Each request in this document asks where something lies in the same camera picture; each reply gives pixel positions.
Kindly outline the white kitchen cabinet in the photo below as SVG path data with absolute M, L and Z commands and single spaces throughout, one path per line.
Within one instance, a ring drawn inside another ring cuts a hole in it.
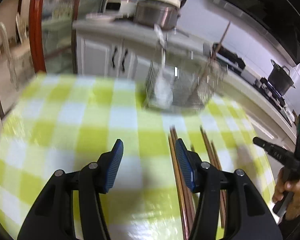
M 160 54 L 154 29 L 130 21 L 97 23 L 79 20 L 76 60 L 79 75 L 145 81 L 151 61 Z

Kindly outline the black cooking pot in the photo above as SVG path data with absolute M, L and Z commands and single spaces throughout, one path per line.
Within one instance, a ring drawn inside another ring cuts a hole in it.
M 295 88 L 294 81 L 290 77 L 290 70 L 286 66 L 279 66 L 273 59 L 270 62 L 273 70 L 268 77 L 268 82 L 281 96 L 284 96 L 291 87 Z

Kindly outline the gas stove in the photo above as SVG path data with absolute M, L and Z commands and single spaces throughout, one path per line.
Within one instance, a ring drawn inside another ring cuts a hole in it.
M 264 77 L 257 79 L 253 85 L 279 112 L 286 107 L 286 102 L 278 91 Z

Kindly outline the green checkered tablecloth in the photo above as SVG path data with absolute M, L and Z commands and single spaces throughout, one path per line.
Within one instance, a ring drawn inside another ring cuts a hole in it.
M 128 80 L 38 75 L 24 89 L 0 135 L 0 223 L 16 238 L 55 170 L 78 171 L 117 139 L 124 154 L 114 187 L 101 196 L 112 239 L 182 239 L 170 128 L 208 160 L 202 132 L 223 170 L 245 170 L 273 207 L 274 178 L 243 108 L 215 95 L 195 114 L 146 109 L 144 85 Z

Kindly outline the wooden chopstick in rack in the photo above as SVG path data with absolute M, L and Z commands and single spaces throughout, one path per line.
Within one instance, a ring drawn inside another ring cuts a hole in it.
M 206 64 L 206 67 L 204 68 L 203 72 L 200 73 L 200 75 L 199 75 L 199 81 L 197 82 L 196 86 L 194 87 L 193 92 L 196 92 L 198 90 L 198 87 L 202 83 L 202 80 L 204 79 L 204 76 L 206 74 L 206 71 L 207 71 L 208 67 L 213 65 L 213 61 L 215 61 L 216 54 L 219 52 L 219 50 L 220 50 L 220 48 L 222 46 L 222 42 L 224 41 L 224 38 L 225 38 L 225 36 L 226 36 L 226 34 L 227 34 L 228 30 L 229 30 L 230 24 L 231 24 L 231 22 L 229 21 L 229 23 L 226 26 L 226 29 L 225 29 L 225 31 L 224 31 L 224 33 L 223 33 L 220 41 L 218 43 L 217 48 L 213 50 L 212 55 L 209 57 L 209 60 L 208 60 L 208 62 Z

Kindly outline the white ceramic spoon in rack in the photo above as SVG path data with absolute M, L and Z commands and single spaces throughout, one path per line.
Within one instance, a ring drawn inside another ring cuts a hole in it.
M 154 83 L 154 100 L 160 108 L 168 109 L 173 102 L 173 74 L 165 69 L 166 40 L 159 25 L 154 25 L 154 32 L 156 33 L 161 46 L 160 68 Z

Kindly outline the white dining chair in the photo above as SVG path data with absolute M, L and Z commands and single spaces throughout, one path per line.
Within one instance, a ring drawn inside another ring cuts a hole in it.
M 6 27 L 1 21 L 0 21 L 0 37 L 2 40 L 5 55 L 7 58 L 7 66 L 8 66 L 8 70 L 10 72 L 10 81 L 12 84 L 14 84 L 16 90 L 19 90 L 19 81 L 18 81 L 17 74 L 15 71 L 15 61 L 13 59 L 13 56 L 12 56 L 12 53 L 10 50 Z

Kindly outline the silver rice cooker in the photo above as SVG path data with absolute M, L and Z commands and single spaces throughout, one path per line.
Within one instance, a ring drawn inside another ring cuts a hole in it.
M 181 0 L 138 0 L 134 23 L 171 30 L 177 25 L 180 7 Z

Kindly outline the white plate on counter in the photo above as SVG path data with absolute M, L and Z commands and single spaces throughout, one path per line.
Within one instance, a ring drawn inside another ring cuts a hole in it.
M 96 21 L 96 22 L 111 22 L 116 19 L 115 14 L 105 14 L 105 13 L 91 13 L 85 16 L 86 20 Z

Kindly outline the red wooden door frame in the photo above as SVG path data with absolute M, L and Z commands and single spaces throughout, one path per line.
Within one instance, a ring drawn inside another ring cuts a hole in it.
M 30 0 L 29 39 L 35 73 L 46 72 L 42 44 L 42 11 L 43 0 Z

